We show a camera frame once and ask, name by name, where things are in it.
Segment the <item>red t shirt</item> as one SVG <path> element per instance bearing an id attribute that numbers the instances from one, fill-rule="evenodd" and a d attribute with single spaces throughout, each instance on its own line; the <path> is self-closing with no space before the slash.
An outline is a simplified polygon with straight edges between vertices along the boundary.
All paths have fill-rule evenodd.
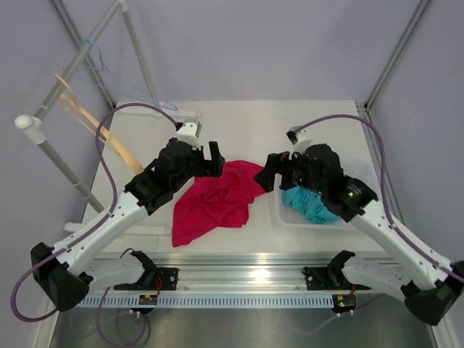
<path id="1" fill-rule="evenodd" d="M 245 160 L 226 162 L 219 178 L 196 178 L 173 209 L 172 246 L 181 247 L 215 228 L 240 228 L 249 206 L 265 193 L 254 180 L 262 166 Z"/>

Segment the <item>teal t shirt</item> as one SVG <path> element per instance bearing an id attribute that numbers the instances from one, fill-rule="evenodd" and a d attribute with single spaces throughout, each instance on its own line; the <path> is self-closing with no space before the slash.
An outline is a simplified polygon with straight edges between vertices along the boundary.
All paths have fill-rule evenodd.
<path id="1" fill-rule="evenodd" d="M 281 191 L 281 201 L 284 207 L 292 209 L 306 221 L 316 225 L 328 225 L 341 220 L 324 206 L 319 194 L 299 186 Z"/>

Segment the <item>blue wire hanger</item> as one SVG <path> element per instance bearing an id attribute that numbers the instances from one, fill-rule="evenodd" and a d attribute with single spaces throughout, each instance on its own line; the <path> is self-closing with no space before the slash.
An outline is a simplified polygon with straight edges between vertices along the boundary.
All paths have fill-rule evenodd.
<path id="1" fill-rule="evenodd" d="M 81 71 L 86 71 L 86 72 L 89 71 L 89 72 L 95 72 L 95 73 L 106 73 L 107 75 L 112 76 L 113 78 L 115 78 L 117 80 L 120 80 L 120 81 L 124 82 L 125 84 L 129 85 L 132 89 L 137 90 L 137 92 L 139 92 L 140 94 L 148 96 L 150 98 L 150 101 L 145 100 L 145 99 L 140 99 L 138 97 L 127 94 L 126 92 L 123 92 L 122 90 L 118 90 L 116 88 L 110 88 L 110 87 L 104 86 L 103 83 L 91 82 L 89 79 L 83 79 L 83 78 L 80 78 L 81 81 L 90 83 L 93 86 L 96 86 L 96 87 L 99 87 L 99 88 L 103 88 L 105 91 L 115 92 L 116 94 L 121 94 L 122 96 L 126 96 L 126 97 L 129 97 L 129 98 L 135 99 L 136 101 L 139 101 L 139 102 L 143 102 L 143 103 L 147 103 L 147 104 L 152 103 L 152 102 L 159 102 L 161 109 L 166 109 L 166 110 L 173 111 L 173 112 L 177 112 L 179 110 L 179 108 L 177 108 L 173 103 L 155 97 L 154 94 L 152 94 L 148 90 L 147 87 L 138 86 L 133 81 L 127 79 L 125 76 L 111 71 L 109 69 L 109 67 L 107 66 L 107 64 L 106 64 L 106 60 L 104 58 L 102 48 L 100 47 L 100 45 L 98 45 L 97 42 L 91 40 L 90 38 L 84 38 L 81 41 L 81 43 L 82 44 L 84 44 L 84 43 L 90 44 L 90 49 L 96 48 L 96 50 L 98 51 L 99 63 L 98 63 L 97 66 L 92 65 L 90 67 L 79 67 L 75 71 L 76 73 L 79 73 Z"/>

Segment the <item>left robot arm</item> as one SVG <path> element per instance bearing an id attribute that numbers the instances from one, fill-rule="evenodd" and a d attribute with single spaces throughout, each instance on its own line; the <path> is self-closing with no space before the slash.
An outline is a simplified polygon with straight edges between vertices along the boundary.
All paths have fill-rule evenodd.
<path id="1" fill-rule="evenodd" d="M 60 311 L 68 311 L 92 291 L 114 286 L 146 290 L 155 283 L 157 267 L 142 251 L 119 259 L 96 257 L 130 227 L 145 220 L 173 199 L 192 178 L 221 176 L 225 164 L 218 143 L 209 143 L 210 159 L 202 148 L 172 138 L 158 157 L 125 186 L 111 205 L 68 237 L 30 252 L 33 278 Z"/>

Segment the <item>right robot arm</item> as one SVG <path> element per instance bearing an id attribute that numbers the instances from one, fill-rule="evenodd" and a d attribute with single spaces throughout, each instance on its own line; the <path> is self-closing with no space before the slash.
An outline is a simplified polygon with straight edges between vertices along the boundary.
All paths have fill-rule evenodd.
<path id="1" fill-rule="evenodd" d="M 344 174 L 330 146 L 269 154 L 254 180 L 271 192 L 276 175 L 284 191 L 299 186 L 319 194 L 330 212 L 368 235 L 402 268 L 397 272 L 343 250 L 327 265 L 329 282 L 336 288 L 351 283 L 387 294 L 430 326 L 438 325 L 463 294 L 463 262 L 435 252 L 393 217 L 375 191 Z"/>

